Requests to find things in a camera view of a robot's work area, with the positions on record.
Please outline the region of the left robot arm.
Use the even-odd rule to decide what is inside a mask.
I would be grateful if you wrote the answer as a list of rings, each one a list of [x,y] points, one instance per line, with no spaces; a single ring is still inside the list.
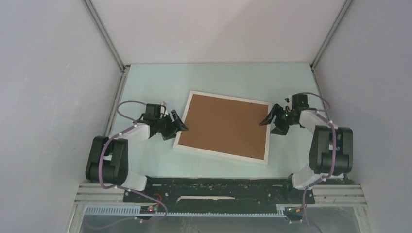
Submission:
[[[163,140],[176,138],[178,132],[188,131],[175,110],[168,111],[166,103],[146,104],[145,112],[132,125],[109,136],[94,137],[86,165],[86,178],[102,183],[104,188],[124,187],[135,190],[141,202],[153,198],[154,190],[147,185],[148,177],[129,169],[129,147],[146,141],[157,133]]]

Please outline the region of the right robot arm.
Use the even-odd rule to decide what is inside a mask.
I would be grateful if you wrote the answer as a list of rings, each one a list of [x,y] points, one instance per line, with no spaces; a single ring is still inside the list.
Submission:
[[[285,201],[295,203],[302,190],[312,189],[327,179],[342,179],[353,168],[353,130],[339,127],[312,108],[310,92],[301,92],[285,98],[286,106],[275,104],[261,121],[261,126],[274,125],[271,134],[286,135],[290,126],[298,125],[312,135],[308,163],[299,172],[288,176],[282,195]]]

